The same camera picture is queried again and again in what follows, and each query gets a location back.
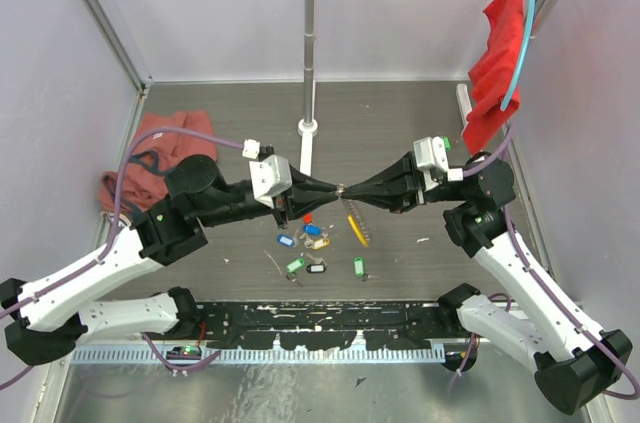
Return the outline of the metal keyring with yellow grip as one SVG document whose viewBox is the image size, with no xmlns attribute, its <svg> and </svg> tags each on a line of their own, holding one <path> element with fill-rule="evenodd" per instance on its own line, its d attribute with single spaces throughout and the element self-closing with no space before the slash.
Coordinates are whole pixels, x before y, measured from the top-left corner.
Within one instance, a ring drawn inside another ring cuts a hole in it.
<svg viewBox="0 0 640 423">
<path fill-rule="evenodd" d="M 368 226 L 357 203 L 352 199 L 344 197 L 343 193 L 345 189 L 346 187 L 343 184 L 337 185 L 337 194 L 346 209 L 347 221 L 360 244 L 363 247 L 368 247 L 371 243 Z"/>
</svg>

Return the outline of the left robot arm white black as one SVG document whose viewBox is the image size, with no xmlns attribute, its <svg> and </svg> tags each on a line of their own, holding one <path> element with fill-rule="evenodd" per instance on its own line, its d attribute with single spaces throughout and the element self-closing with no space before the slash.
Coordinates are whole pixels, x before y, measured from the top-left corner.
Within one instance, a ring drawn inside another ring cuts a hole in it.
<svg viewBox="0 0 640 423">
<path fill-rule="evenodd" d="M 165 176 L 167 195 L 118 231 L 112 243 L 37 281 L 3 282 L 2 311 L 12 318 L 4 329 L 8 350 L 26 365 L 39 366 L 91 340 L 194 336 L 203 318 L 185 288 L 146 299 L 103 298 L 201 249 L 208 228 L 263 216 L 284 228 L 338 198 L 336 185 L 301 173 L 283 157 L 270 155 L 249 167 L 249 179 L 230 184 L 212 158 L 189 156 Z"/>
</svg>

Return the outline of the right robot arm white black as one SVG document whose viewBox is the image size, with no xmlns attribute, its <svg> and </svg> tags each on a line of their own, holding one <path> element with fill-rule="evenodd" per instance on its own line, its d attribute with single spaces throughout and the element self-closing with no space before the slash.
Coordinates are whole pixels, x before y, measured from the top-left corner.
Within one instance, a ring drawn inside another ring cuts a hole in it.
<svg viewBox="0 0 640 423">
<path fill-rule="evenodd" d="M 627 373 L 633 344 L 623 331 L 590 318 L 536 261 L 509 216 L 514 184 L 511 166 L 491 153 L 444 169 L 412 151 L 340 195 L 395 214 L 455 203 L 443 213 L 450 240 L 502 285 L 526 317 L 499 310 L 461 284 L 438 300 L 440 328 L 452 337 L 468 331 L 489 339 L 533 374 L 553 407 L 572 415 Z"/>
</svg>

